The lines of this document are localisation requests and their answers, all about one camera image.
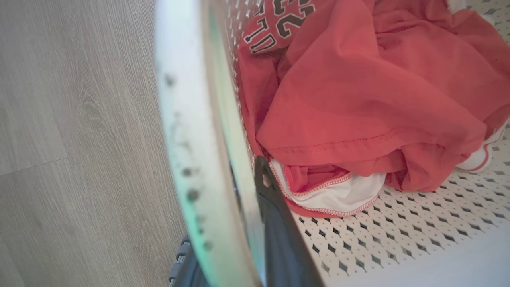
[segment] laundry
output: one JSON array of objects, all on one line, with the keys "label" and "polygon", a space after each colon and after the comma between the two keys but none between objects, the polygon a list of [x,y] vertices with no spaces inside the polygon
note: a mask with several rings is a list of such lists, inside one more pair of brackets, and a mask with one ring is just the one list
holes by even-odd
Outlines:
[{"label": "laundry", "polygon": [[510,48],[463,1],[266,0],[238,59],[248,140],[305,216],[479,171],[510,115]]}]

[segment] perforated basket wall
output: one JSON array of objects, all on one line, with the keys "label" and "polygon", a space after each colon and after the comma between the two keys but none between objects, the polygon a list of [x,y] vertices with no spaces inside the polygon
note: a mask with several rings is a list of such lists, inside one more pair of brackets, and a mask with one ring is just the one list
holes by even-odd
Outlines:
[{"label": "perforated basket wall", "polygon": [[[261,0],[219,0],[225,42],[237,87],[237,49],[243,29]],[[472,0],[468,9],[488,15],[508,43],[510,2]],[[481,174],[454,171],[433,193],[402,193],[386,187],[372,207],[349,218],[295,215],[325,277],[368,273],[461,245],[510,219],[510,126],[493,147],[494,160]]]}]

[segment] white laundry basket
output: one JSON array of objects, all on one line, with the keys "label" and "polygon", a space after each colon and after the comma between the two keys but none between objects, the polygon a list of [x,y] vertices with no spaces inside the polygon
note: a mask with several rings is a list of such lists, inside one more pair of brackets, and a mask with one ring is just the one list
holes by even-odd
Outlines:
[{"label": "white laundry basket", "polygon": [[[471,8],[492,16],[508,37],[510,2],[476,1]],[[239,40],[259,4],[159,0],[156,10],[169,161],[194,249],[213,286],[264,285],[264,229],[236,83]],[[506,134],[510,138],[510,129]],[[373,206],[353,217],[295,215],[324,282],[510,285],[510,139],[493,151],[485,172],[454,171],[433,193],[385,187]]]}]

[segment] white fabric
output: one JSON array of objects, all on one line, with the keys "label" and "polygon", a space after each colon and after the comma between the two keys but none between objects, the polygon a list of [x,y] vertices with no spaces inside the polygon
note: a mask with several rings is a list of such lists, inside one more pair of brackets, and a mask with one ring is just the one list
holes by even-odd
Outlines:
[{"label": "white fabric", "polygon": [[[448,10],[450,13],[455,14],[456,12],[467,9],[466,0],[448,0]],[[489,22],[492,26],[495,25],[494,19],[489,15],[480,15],[483,19]]]},{"label": "white fabric", "polygon": [[459,169],[481,172],[483,169],[489,166],[492,160],[492,144],[497,142],[503,137],[506,123],[495,131],[488,139],[484,140],[481,147],[474,153],[472,153],[468,159],[457,164]]},{"label": "white fabric", "polygon": [[339,212],[356,210],[377,196],[386,179],[386,173],[373,174],[369,177],[353,174],[344,182],[326,186],[307,195],[295,196],[289,190],[283,165],[276,159],[272,159],[271,164],[283,192],[294,203],[306,209],[328,209]]},{"label": "white fabric", "polygon": [[466,0],[448,0],[448,10],[450,13],[456,12],[466,8]]}]

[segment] wooden floor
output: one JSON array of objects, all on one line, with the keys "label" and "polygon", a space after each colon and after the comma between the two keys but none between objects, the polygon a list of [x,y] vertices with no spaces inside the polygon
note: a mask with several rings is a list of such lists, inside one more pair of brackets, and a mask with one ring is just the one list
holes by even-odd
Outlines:
[{"label": "wooden floor", "polygon": [[152,0],[0,0],[0,286],[166,286]]}]

